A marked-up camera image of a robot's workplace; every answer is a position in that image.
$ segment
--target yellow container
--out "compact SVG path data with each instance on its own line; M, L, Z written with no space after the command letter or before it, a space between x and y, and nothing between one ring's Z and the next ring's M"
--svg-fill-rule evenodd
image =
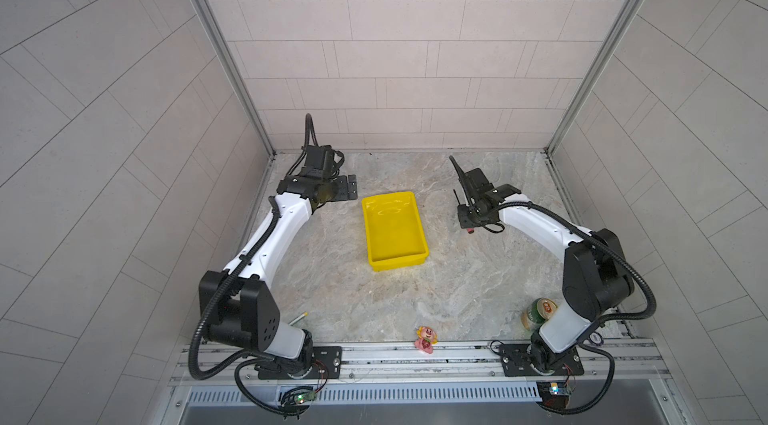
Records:
M421 265L429 256L422 219L412 191L362 199L368 263L373 271Z

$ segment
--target gray marble surface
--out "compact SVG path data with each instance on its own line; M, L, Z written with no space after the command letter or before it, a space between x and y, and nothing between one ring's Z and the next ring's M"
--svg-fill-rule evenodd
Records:
M500 235L458 227L451 153L350 153L343 174L356 174L360 198L413 191L429 246L423 265L376 273L368 264L360 200L332 202L304 224L274 279L284 320L300 322L315 342L410 341L416 328L439 340L522 339L520 312L536 297L562 303L562 263L514 228ZM534 202L567 217L538 152L452 153L464 170L480 167L494 184L509 183ZM267 194L296 160L278 154ZM256 223L269 207L264 202ZM618 326L602 330L619 336Z

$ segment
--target black mounting plate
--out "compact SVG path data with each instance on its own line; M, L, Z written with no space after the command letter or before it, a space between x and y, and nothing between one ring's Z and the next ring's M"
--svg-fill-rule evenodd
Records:
M333 364L336 358L339 359L339 365ZM313 347L312 359L321 361L326 366L328 378L339 378L341 372L341 347ZM310 372L305 377L302 377L302 380L318 379L320 379L320 371L317 370L317 367L310 368ZM289 377L288 373L283 371L259 370L259 380L293 380L293 377Z
M502 367L505 377L530 377L536 376L536 370L531 366L531 359L528 355L528 343L503 343L498 346L498 353L502 355ZM581 358L576 351L576 347L571 348L560 361L554 365L552 375L542 375L542 377L565 377L568 375L568 369L571 367L571 375L584 375L584 367L581 365Z
M357 200L357 175L342 175L333 179L339 184L339 192L331 201Z

